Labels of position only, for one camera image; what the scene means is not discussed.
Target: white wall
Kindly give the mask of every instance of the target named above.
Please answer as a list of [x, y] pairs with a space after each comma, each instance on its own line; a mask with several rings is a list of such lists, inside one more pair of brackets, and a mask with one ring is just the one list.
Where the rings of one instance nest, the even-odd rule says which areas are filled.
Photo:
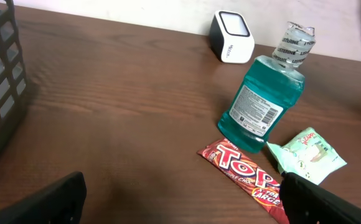
[[19, 6], [207, 34], [213, 13], [241, 13], [257, 44], [275, 46], [293, 21], [316, 28], [312, 52], [361, 61], [359, 0], [14, 0]]

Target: teal bottle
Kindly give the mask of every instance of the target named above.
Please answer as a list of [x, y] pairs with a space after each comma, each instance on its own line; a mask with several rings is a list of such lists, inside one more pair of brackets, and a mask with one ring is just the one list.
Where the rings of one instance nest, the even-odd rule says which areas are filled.
[[291, 23], [272, 58], [255, 58], [231, 107], [222, 115], [219, 130], [239, 148], [259, 152], [276, 123], [301, 96], [305, 77], [295, 68], [314, 45], [314, 31], [308, 34], [300, 29], [313, 28]]

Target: black and white device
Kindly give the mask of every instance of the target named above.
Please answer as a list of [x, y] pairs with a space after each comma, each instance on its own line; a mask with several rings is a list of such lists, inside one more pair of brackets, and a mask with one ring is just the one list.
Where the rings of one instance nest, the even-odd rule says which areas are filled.
[[239, 13], [216, 11], [209, 38], [211, 49], [225, 63], [246, 63], [254, 51], [254, 38]]

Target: wood grain surface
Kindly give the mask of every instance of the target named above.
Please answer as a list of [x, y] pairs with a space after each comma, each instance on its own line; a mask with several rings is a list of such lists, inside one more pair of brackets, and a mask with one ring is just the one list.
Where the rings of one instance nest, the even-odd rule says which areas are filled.
[[[16, 17], [29, 109], [0, 155], [0, 209], [79, 170], [82, 223], [275, 223], [196, 154], [222, 137], [216, 123], [252, 61], [220, 63], [201, 35], [22, 7]], [[348, 162], [321, 187], [361, 207], [361, 62], [310, 55], [300, 72], [306, 89], [270, 142], [315, 128]], [[247, 156], [281, 181], [267, 148]]]

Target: mint green sachet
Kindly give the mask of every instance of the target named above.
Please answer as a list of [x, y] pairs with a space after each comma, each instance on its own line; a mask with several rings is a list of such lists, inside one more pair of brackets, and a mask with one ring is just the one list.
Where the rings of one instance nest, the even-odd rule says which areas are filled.
[[294, 172], [317, 185], [347, 164], [313, 128], [305, 129], [283, 147], [271, 143], [268, 147], [278, 161], [280, 174]]

